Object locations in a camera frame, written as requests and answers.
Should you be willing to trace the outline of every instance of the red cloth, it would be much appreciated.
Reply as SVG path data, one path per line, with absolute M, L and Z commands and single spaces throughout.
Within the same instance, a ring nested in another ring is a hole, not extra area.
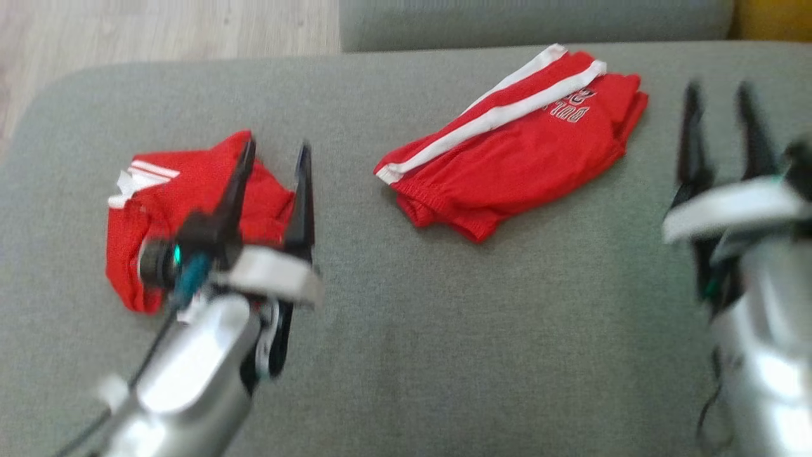
M 638 75 L 605 74 L 588 54 L 551 46 L 374 171 L 417 227 L 448 224 L 482 242 L 503 220 L 563 197 L 625 154 L 648 101 L 639 86 Z
M 145 290 L 138 278 L 138 254 L 148 237 L 172 237 L 195 209 L 210 212 L 220 200 L 249 131 L 238 132 L 211 150 L 136 155 L 128 169 L 139 188 L 131 197 L 110 198 L 107 219 L 106 274 L 127 308 L 154 313 L 157 290 Z M 129 176 L 119 178 L 129 181 Z M 284 189 L 259 160 L 245 190 L 240 230 L 258 244 L 282 241 L 293 208 L 293 192 Z

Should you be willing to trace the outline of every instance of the couch backrest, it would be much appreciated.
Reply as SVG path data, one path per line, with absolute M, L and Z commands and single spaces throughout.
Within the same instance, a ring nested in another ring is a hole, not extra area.
M 345 51 L 719 40 L 733 0 L 340 0 Z

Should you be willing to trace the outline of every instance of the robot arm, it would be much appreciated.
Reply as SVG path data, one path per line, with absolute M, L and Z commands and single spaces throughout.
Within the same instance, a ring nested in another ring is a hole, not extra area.
M 301 151 L 299 184 L 280 249 L 244 245 L 239 221 L 253 169 L 250 140 L 210 214 L 193 212 L 172 240 L 148 240 L 139 275 L 169 290 L 170 321 L 192 297 L 203 311 L 145 363 L 101 427 L 97 457 L 216 457 L 240 429 L 258 382 L 276 377 L 287 354 L 293 307 L 320 307 L 313 270 L 310 151 Z
M 698 87 L 688 87 L 680 191 L 663 236 L 693 245 L 698 295 L 710 306 L 719 397 L 738 455 L 812 455 L 812 150 L 790 146 L 791 165 L 779 176 L 747 85 L 739 106 L 745 175 L 713 188 Z

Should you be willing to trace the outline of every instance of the gray couch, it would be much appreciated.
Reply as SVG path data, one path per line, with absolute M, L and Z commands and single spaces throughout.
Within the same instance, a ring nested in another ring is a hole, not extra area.
M 733 0 L 340 0 L 344 51 L 719 40 Z
M 650 105 L 611 170 L 475 246 L 415 229 L 372 174 L 538 46 L 80 72 L 31 105 L 0 167 L 0 455 L 46 455 L 129 374 L 158 318 L 104 277 L 106 198 L 133 154 L 253 129 L 288 186 L 313 144 L 322 313 L 294 316 L 283 376 L 228 455 L 695 455 L 713 391 L 690 255 L 661 242 L 686 84 L 709 151 L 741 171 L 733 94 L 754 83 L 776 145 L 807 127 L 812 50 L 777 43 L 571 46 L 638 72 Z

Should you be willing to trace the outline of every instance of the cable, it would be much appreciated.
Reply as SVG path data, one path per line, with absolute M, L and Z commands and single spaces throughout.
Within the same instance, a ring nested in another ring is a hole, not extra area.
M 172 324 L 177 320 L 178 310 L 176 307 L 170 307 L 169 315 L 164 320 L 163 324 L 161 325 L 161 329 L 158 330 L 158 334 L 155 335 L 153 342 L 149 345 L 149 349 L 147 350 L 146 355 L 144 356 L 144 360 L 139 365 L 136 372 L 130 378 L 130 381 L 127 383 L 127 386 L 132 389 L 138 384 L 138 381 L 144 375 L 147 367 L 152 360 L 155 358 L 155 354 L 158 352 L 158 347 L 161 345 L 164 337 L 169 333 L 169 329 L 172 328 Z M 79 449 L 79 446 L 82 446 L 84 442 L 88 441 L 90 437 L 92 437 L 112 416 L 112 412 L 110 409 L 106 409 L 103 413 L 101 413 L 93 422 L 91 422 L 81 433 L 76 435 L 73 439 L 71 439 L 65 446 L 59 449 L 55 454 L 54 457 L 68 457 L 69 455 L 76 452 Z
M 730 445 L 733 444 L 733 436 L 719 443 L 712 443 L 711 440 L 705 436 L 705 418 L 707 418 L 708 411 L 716 403 L 716 401 L 719 400 L 719 396 L 721 394 L 722 385 L 719 384 L 716 387 L 716 391 L 710 396 L 710 398 L 707 399 L 707 401 L 705 401 L 705 405 L 702 406 L 702 410 L 699 412 L 699 419 L 697 420 L 697 444 L 699 445 L 699 449 L 702 454 L 708 457 L 718 455 L 720 452 L 728 449 Z

